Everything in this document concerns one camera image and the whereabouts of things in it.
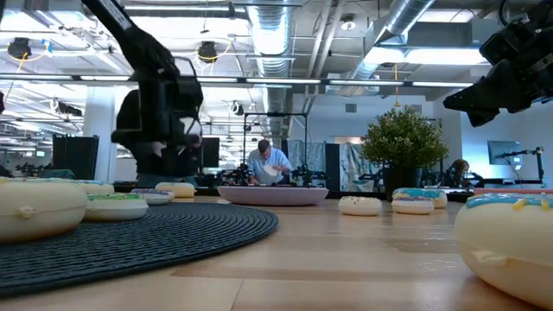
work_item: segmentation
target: frosted donut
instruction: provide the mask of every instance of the frosted donut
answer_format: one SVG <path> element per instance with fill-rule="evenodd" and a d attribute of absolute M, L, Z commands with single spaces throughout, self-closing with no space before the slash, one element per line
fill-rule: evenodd
<path fill-rule="evenodd" d="M 434 211 L 434 202 L 425 197 L 394 197 L 391 208 L 395 213 L 428 215 Z"/>
<path fill-rule="evenodd" d="M 169 203 L 175 194 L 171 191 L 157 189 L 132 189 L 132 194 L 141 194 L 149 206 Z"/>
<path fill-rule="evenodd" d="M 75 228 L 86 192 L 74 182 L 0 180 L 0 243 L 45 238 Z"/>
<path fill-rule="evenodd" d="M 193 198 L 196 192 L 194 186 L 187 182 L 160 182 L 156 189 L 171 191 L 176 198 Z"/>
<path fill-rule="evenodd" d="M 141 194 L 88 194 L 85 220 L 134 220 L 147 211 L 148 204 Z"/>
<path fill-rule="evenodd" d="M 382 211 L 382 201 L 375 198 L 346 196 L 338 203 L 340 212 L 354 216 L 376 216 Z"/>
<path fill-rule="evenodd" d="M 87 194 L 113 194 L 115 189 L 112 184 L 103 181 L 77 181 Z"/>
<path fill-rule="evenodd" d="M 521 300 L 553 309 L 553 195 L 482 194 L 455 219 L 467 266 Z"/>
<path fill-rule="evenodd" d="M 448 205 L 448 196 L 443 190 L 434 188 L 399 188 L 394 190 L 392 198 L 428 198 L 434 203 L 434 208 L 445 208 Z"/>

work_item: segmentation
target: black placemat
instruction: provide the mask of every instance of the black placemat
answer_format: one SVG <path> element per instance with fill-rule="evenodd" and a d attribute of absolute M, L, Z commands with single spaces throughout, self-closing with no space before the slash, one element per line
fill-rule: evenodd
<path fill-rule="evenodd" d="M 60 236 L 0 245 L 0 296 L 191 262 L 258 241 L 277 224 L 273 213 L 211 203 L 156 206 L 135 221 L 83 222 Z"/>

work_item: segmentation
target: black monitor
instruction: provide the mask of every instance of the black monitor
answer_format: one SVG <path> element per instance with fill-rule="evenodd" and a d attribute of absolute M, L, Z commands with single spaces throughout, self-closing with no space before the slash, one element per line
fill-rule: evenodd
<path fill-rule="evenodd" d="M 503 156 L 512 152 L 520 152 L 522 150 L 519 142 L 500 142 L 488 141 L 487 152 L 490 159 L 490 164 L 494 165 L 522 165 L 522 156 Z"/>
<path fill-rule="evenodd" d="M 201 166 L 203 168 L 219 167 L 219 138 L 217 137 L 202 138 Z"/>

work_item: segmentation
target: exposed ductwork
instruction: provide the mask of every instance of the exposed ductwork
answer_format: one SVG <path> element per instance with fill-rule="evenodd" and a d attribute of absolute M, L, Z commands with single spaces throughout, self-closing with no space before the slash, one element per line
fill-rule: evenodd
<path fill-rule="evenodd" d="M 255 53 L 263 56 L 287 55 L 290 44 L 290 24 L 292 9 L 282 6 L 247 7 L 251 20 L 251 39 Z M 288 77 L 289 60 L 261 58 L 257 59 L 257 69 L 262 77 Z M 264 89 L 265 110 L 284 111 L 286 89 L 268 87 Z M 268 118 L 271 135 L 280 135 L 282 120 Z"/>
<path fill-rule="evenodd" d="M 390 12 L 381 20 L 372 22 L 367 30 L 366 44 L 369 47 L 367 55 L 359 62 L 356 68 L 350 72 L 349 79 L 369 79 L 380 64 L 371 61 L 370 49 L 377 43 L 390 40 L 395 37 L 405 37 L 407 32 L 415 25 L 416 21 L 430 8 L 435 0 L 394 0 Z M 357 86 L 343 86 L 338 91 L 339 95 L 352 96 L 359 94 Z"/>

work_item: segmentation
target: metal frame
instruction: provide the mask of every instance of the metal frame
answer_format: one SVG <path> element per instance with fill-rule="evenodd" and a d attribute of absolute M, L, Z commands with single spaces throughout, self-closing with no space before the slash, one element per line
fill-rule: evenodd
<path fill-rule="evenodd" d="M 128 81 L 127 75 L 71 75 L 71 74 L 21 74 L 0 73 L 0 80 L 34 81 L 37 83 L 55 83 L 59 85 L 83 84 L 88 86 L 135 86 L 136 81 Z M 248 78 L 248 77 L 212 77 L 199 76 L 198 82 L 204 87 L 283 87 L 283 86 L 398 86 L 463 89 L 473 83 L 439 82 L 386 79 L 306 79 L 306 78 Z"/>
<path fill-rule="evenodd" d="M 249 116 L 267 116 L 267 117 L 303 117 L 305 119 L 304 144 L 303 144 L 303 162 L 308 163 L 308 114 L 307 113 L 285 113 L 285 112 L 246 112 L 244 114 L 244 141 L 242 142 L 242 163 L 245 163 L 245 129 L 248 126 Z"/>

